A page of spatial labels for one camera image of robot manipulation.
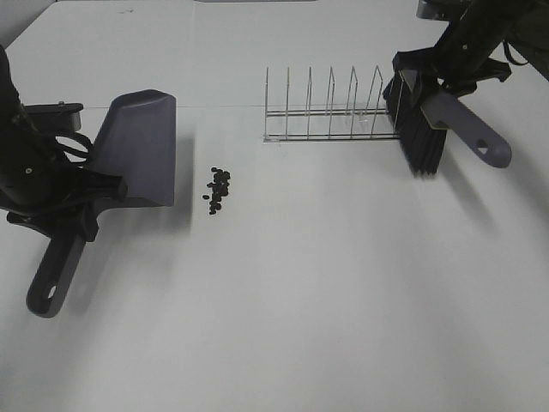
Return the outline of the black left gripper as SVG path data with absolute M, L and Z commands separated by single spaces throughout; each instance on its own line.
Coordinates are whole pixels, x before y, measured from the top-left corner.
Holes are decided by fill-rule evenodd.
M 126 198 L 120 176 L 83 166 L 93 144 L 79 132 L 1 129 L 1 209 L 8 222 L 48 238 L 69 227 L 86 241 L 99 231 L 93 198 Z

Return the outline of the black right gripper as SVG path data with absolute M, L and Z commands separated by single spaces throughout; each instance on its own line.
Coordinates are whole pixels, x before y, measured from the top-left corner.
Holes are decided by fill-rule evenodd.
M 505 82 L 510 65 L 490 55 L 512 25 L 511 16 L 463 16 L 448 26 L 433 49 L 398 51 L 393 70 L 429 76 L 432 90 L 444 88 L 458 96 L 471 94 L 484 80 Z

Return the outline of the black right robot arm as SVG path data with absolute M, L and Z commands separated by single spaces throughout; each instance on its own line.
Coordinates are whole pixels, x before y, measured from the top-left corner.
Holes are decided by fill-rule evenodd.
M 383 97 L 405 88 L 406 70 L 415 80 L 408 88 L 413 102 L 438 88 L 461 97 L 475 91 L 478 82 L 507 80 L 510 66 L 491 54 L 534 5 L 534 1 L 419 1 L 417 17 L 446 21 L 448 26 L 435 45 L 395 54 L 394 76 Z

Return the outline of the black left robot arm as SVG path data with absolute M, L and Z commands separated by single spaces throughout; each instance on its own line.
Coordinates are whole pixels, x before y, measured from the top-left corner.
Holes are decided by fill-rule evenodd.
M 125 198 L 119 176 L 89 169 L 94 145 L 80 133 L 80 103 L 22 104 L 1 55 L 1 208 L 11 223 L 48 237 L 67 225 L 86 241 L 99 231 L 94 202 Z

